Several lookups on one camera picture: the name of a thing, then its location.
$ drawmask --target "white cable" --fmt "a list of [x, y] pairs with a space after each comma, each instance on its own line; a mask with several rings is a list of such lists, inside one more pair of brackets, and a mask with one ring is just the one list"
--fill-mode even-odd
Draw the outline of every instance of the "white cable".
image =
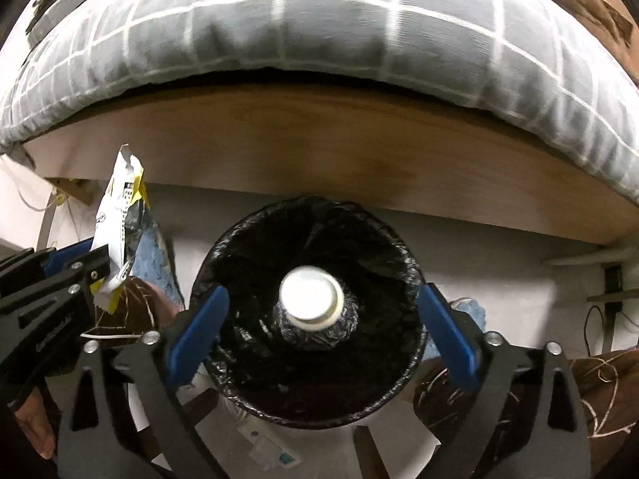
[[142, 335], [90, 335], [88, 333], [82, 333], [84, 338], [140, 338]]
[[56, 204], [56, 198], [54, 196], [53, 201], [50, 204], [47, 204], [46, 207], [44, 207], [43, 209], [40, 209], [38, 207], [34, 207], [33, 205], [31, 205], [22, 195], [22, 191], [20, 191], [20, 186], [18, 185], [18, 181], [15, 179], [15, 175], [14, 172], [11, 170], [11, 167], [9, 167], [9, 164], [6, 163], [6, 160], [4, 158], [0, 158], [0, 160], [2, 160], [2, 162], [4, 163], [4, 166], [6, 167], [7, 171], [9, 172], [9, 176], [11, 177], [11, 180], [14, 181], [14, 185], [15, 185], [15, 190], [18, 192], [18, 196], [20, 196], [20, 199], [22, 200], [22, 202], [28, 207], [30, 208], [32, 211], [34, 212], [44, 212], [47, 209], [52, 208], [52, 206], [54, 206]]

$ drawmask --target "white grid pattern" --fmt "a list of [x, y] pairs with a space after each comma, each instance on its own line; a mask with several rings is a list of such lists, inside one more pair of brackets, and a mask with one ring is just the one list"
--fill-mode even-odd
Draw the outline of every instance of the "white grid pattern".
[[[599, 42], [550, 0], [451, 0], [460, 4], [467, 1], [467, 8], [460, 5], [464, 11], [457, 14], [442, 10], [447, 9], [442, 2], [430, 0], [192, 0], [180, 6], [170, 4], [173, 0], [157, 0], [155, 9], [135, 17], [142, 1], [89, 0], [36, 48], [12, 90], [2, 99], [0, 152], [65, 119], [71, 110], [80, 110], [92, 102], [149, 82], [238, 68], [308, 69], [388, 81], [458, 105], [484, 106], [506, 121], [536, 133], [619, 192], [635, 201], [639, 199], [639, 167], [634, 169], [635, 159], [639, 157], [639, 92]], [[359, 20], [364, 21], [368, 20], [367, 12], [384, 11], [383, 23], [366, 22], [371, 30], [381, 31], [378, 39], [383, 41], [385, 50], [379, 59], [366, 59], [363, 50], [361, 62], [359, 54], [356, 62], [345, 61], [346, 54], [320, 59], [317, 54], [308, 59], [290, 56], [288, 27], [311, 26], [312, 23], [308, 24], [312, 20], [317, 20], [318, 27], [326, 28], [318, 40], [327, 42], [330, 46], [327, 51], [339, 51], [343, 47], [346, 52], [346, 46], [352, 49], [357, 38], [350, 38], [349, 23], [342, 23], [341, 15], [329, 14], [335, 12], [336, 4], [345, 16], [359, 12]], [[484, 22], [493, 24], [491, 28], [471, 18], [477, 14], [477, 7], [485, 14]], [[100, 28], [104, 12], [119, 8], [128, 9], [123, 24], [109, 30]], [[329, 8], [333, 10], [322, 13]], [[266, 9], [270, 27], [276, 32], [276, 44], [270, 51], [276, 52], [277, 57], [259, 55], [260, 47], [255, 44], [263, 38], [252, 36], [252, 31], [238, 32], [219, 25], [224, 30], [216, 32], [222, 37], [225, 34], [234, 37], [236, 43], [231, 41], [230, 51], [214, 59], [200, 59], [197, 52], [214, 47], [213, 40], [207, 39], [211, 34], [206, 33], [207, 28], [213, 28], [212, 22], [203, 21], [202, 16], [215, 18], [218, 12], [227, 15], [225, 9], [240, 14]], [[164, 26], [167, 18], [182, 15], [185, 16], [182, 30]], [[424, 37], [431, 31], [411, 29], [407, 23], [410, 16], [429, 18], [431, 21], [424, 23], [437, 33], [432, 32], [433, 36], [426, 41]], [[525, 16], [525, 20], [517, 21], [518, 16]], [[85, 20], [89, 20], [90, 32], [80, 38], [79, 31]], [[132, 39], [133, 29], [151, 22], [156, 23], [154, 28], [162, 37]], [[110, 59], [97, 59], [96, 47], [118, 34], [121, 34], [121, 52], [113, 52]], [[563, 34], [573, 38], [573, 43], [577, 38], [579, 48], [570, 44]], [[459, 48], [455, 48], [468, 41], [467, 38], [487, 38], [490, 47], [487, 52], [468, 47], [461, 49], [461, 54], [455, 54], [457, 57], [453, 54], [446, 57], [447, 49], [456, 52]], [[545, 60], [532, 53], [540, 48], [539, 38], [552, 46], [552, 56]], [[65, 41], [69, 41], [69, 47], [63, 51], [61, 45]], [[167, 63], [166, 49], [177, 51], [183, 62]], [[437, 55], [445, 61], [440, 62]], [[587, 73], [565, 65], [565, 56], [571, 63], [581, 63]], [[133, 69], [133, 60], [139, 57], [149, 60], [150, 67], [144, 73]], [[77, 59], [85, 70], [91, 67], [97, 74], [93, 68], [100, 68], [105, 79], [98, 77], [94, 83], [86, 73], [79, 73]], [[411, 69], [400, 69], [397, 63], [407, 59], [412, 63]], [[424, 66], [431, 72], [423, 71]], [[60, 69], [66, 72], [65, 88], [58, 88]], [[459, 77], [463, 70], [467, 70], [468, 78]], [[127, 75], [116, 80], [106, 79], [122, 72]], [[473, 78], [480, 72], [484, 75]], [[567, 123], [564, 116], [576, 118]], [[601, 146], [599, 152], [593, 152], [595, 145]]]

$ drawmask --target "black garbage bag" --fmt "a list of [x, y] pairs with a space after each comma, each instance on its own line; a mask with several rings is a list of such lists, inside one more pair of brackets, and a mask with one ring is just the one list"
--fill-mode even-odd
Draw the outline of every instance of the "black garbage bag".
[[[280, 331], [280, 283], [303, 265], [342, 283], [345, 315], [356, 313], [355, 329], [330, 350], [307, 350]], [[421, 361], [419, 266], [391, 227], [355, 203], [303, 196], [247, 216], [206, 256], [191, 304], [216, 283], [230, 307], [210, 354], [213, 379], [265, 420], [300, 429], [355, 422], [395, 396]]]

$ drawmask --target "hand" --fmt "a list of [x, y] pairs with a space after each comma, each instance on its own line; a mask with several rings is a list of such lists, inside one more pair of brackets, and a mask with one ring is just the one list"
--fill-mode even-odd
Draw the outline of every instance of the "hand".
[[153, 303], [153, 313], [159, 328], [170, 326], [175, 316], [180, 313], [180, 307], [170, 300], [160, 288], [148, 281], [145, 284], [155, 293], [155, 302]]
[[56, 437], [47, 418], [40, 390], [36, 387], [22, 406], [15, 411], [22, 432], [44, 459], [51, 459], [56, 449]]

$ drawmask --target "floor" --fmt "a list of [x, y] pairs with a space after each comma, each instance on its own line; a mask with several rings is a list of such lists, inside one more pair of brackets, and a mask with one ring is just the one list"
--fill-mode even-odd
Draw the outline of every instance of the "floor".
[[[188, 298], [199, 266], [216, 239], [246, 214], [276, 200], [272, 196], [148, 186], [154, 216], [173, 246], [178, 282]], [[427, 279], [449, 300], [470, 296], [487, 311], [487, 327], [517, 345], [561, 344], [570, 358], [585, 355], [585, 298], [603, 290], [598, 267], [551, 267], [549, 257], [576, 255], [595, 246], [506, 228], [475, 225], [404, 212], [373, 210], [406, 241]], [[56, 211], [49, 244], [65, 246], [93, 233], [95, 208], [74, 200]], [[590, 346], [601, 347], [601, 327], [589, 323]], [[367, 418], [392, 479], [413, 479], [432, 454], [435, 440], [401, 395]], [[138, 423], [145, 423], [138, 416]], [[274, 427], [304, 459], [290, 470], [261, 471], [247, 458], [251, 444], [220, 403], [198, 427], [232, 479], [360, 477], [350, 427], [319, 432]]]

